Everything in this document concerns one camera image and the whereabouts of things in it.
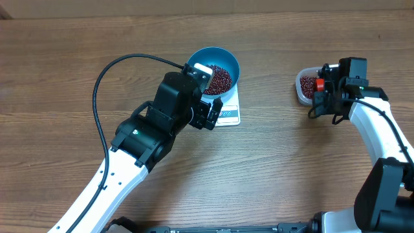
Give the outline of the red scoop blue handle tip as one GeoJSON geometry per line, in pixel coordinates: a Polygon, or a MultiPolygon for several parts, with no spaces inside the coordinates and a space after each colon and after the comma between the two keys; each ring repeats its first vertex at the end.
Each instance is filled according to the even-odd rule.
{"type": "Polygon", "coordinates": [[[325,89],[325,80],[323,78],[316,79],[316,91],[323,92],[325,89]]]}

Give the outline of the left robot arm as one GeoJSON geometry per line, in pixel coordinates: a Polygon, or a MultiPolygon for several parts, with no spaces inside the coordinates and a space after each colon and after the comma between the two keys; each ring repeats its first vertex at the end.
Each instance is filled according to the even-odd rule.
{"type": "Polygon", "coordinates": [[[211,65],[186,64],[168,72],[154,100],[144,102],[116,129],[98,171],[51,232],[100,232],[126,196],[172,149],[186,126],[212,130],[223,106],[202,101],[214,77],[211,65]]]}

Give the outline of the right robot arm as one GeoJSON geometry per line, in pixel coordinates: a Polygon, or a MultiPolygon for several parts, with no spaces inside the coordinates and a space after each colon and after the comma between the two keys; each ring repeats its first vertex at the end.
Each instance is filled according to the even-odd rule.
{"type": "Polygon", "coordinates": [[[373,168],[354,205],[337,212],[317,213],[309,223],[292,227],[296,232],[412,232],[413,146],[391,112],[389,98],[371,87],[365,58],[342,58],[337,64],[302,70],[296,90],[309,105],[309,119],[332,116],[332,124],[348,120],[358,130],[373,168]]]}

